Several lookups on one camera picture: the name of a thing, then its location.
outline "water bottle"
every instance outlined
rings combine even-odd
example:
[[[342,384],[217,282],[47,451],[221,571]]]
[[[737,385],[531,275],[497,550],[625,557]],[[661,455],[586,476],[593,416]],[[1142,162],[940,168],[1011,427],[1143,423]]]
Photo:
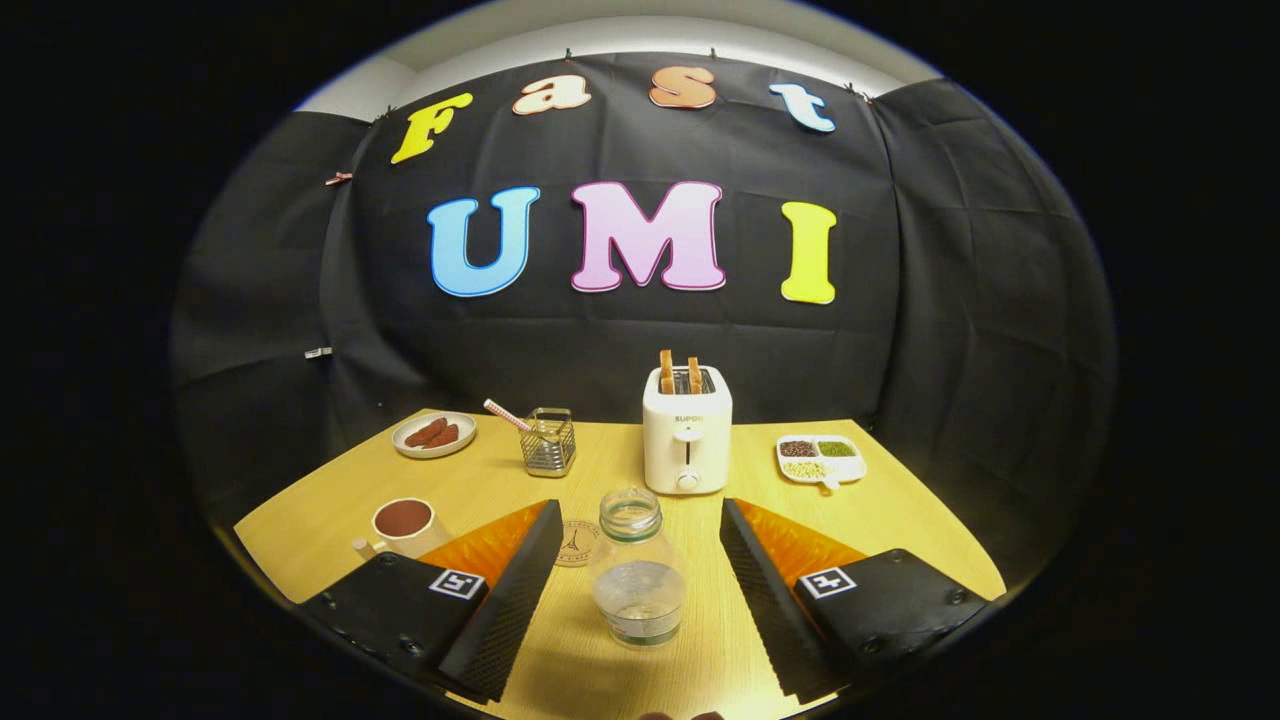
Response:
[[[591,553],[591,594],[609,633],[627,646],[676,637],[685,602],[682,562],[662,534],[658,497],[643,487],[600,500],[602,542]]]

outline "striped straw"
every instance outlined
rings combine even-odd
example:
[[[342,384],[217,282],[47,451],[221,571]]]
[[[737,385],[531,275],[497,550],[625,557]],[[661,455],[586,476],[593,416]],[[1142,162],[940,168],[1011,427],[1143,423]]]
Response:
[[[484,401],[484,409],[488,410],[488,411],[490,411],[490,413],[493,413],[494,415],[502,418],[503,420],[507,420],[512,425],[516,425],[517,428],[520,428],[521,430],[524,430],[526,433],[530,432],[530,430],[532,430],[532,428],[530,428],[527,423],[525,423],[520,418],[516,418],[511,413],[507,413],[500,405],[498,405],[497,402],[494,402],[492,400],[485,400]]]

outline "coffee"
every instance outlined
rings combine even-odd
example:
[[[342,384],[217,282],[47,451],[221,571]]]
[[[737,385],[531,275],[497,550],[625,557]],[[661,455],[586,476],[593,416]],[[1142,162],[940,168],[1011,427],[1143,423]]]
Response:
[[[421,500],[397,500],[374,516],[374,528],[389,538],[411,536],[430,523],[431,506]]]

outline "white toaster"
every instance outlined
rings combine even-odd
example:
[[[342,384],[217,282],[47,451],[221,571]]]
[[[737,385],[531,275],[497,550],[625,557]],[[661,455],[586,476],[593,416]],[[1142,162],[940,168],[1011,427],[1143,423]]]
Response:
[[[689,366],[676,365],[676,393],[658,389],[662,368],[644,386],[644,482],[666,495],[705,495],[728,482],[733,396],[719,370],[701,365],[703,392],[689,393]]]

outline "utensil holder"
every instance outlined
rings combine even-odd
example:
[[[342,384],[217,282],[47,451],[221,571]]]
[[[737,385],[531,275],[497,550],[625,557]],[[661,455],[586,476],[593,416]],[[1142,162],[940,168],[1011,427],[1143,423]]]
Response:
[[[563,478],[573,465],[573,414],[567,407],[536,407],[525,418],[531,429],[520,432],[525,471],[543,478]]]

